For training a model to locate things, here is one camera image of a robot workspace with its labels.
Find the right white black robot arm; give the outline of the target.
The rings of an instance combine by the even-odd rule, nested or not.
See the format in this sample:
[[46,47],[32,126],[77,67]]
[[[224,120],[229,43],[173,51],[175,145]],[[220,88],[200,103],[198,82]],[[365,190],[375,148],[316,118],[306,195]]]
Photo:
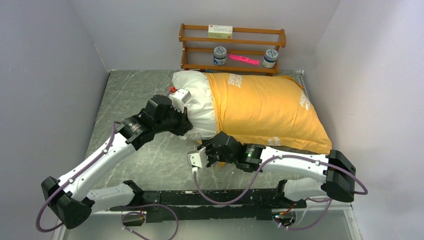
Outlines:
[[321,196],[351,203],[356,195],[356,168],[341,151],[334,149],[328,154],[294,153],[256,143],[241,143],[220,132],[204,140],[195,151],[187,153],[186,158],[194,170],[220,162],[256,175],[285,172],[301,176],[301,179],[283,180],[278,184],[274,199],[282,208],[292,202]]

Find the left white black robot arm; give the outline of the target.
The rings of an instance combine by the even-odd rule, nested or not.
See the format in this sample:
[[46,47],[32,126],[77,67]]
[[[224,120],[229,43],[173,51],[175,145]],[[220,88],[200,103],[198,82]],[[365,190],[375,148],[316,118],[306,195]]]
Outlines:
[[92,155],[59,178],[47,177],[41,183],[45,198],[37,217],[36,228],[42,233],[41,216],[50,208],[61,225],[73,229],[91,214],[118,206],[137,210],[147,203],[144,191],[132,180],[103,189],[93,186],[118,163],[152,141],[156,134],[170,132],[183,136],[193,128],[185,107],[190,94],[179,92],[154,95],[138,114],[115,121],[108,140]]

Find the white pillow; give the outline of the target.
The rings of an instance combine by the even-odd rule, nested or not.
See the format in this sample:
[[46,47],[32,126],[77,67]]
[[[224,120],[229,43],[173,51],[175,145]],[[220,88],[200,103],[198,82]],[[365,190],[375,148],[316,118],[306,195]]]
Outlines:
[[206,74],[195,70],[182,70],[172,76],[177,90],[187,90],[190,96],[183,106],[187,108],[192,129],[184,133],[182,140],[209,140],[217,134],[214,99]]

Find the orange Mickey Mouse pillowcase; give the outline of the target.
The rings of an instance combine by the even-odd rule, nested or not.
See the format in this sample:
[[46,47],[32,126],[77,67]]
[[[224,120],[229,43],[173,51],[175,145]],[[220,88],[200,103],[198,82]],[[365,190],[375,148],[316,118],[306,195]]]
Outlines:
[[205,73],[216,133],[243,144],[329,154],[332,142],[302,85],[286,75]]

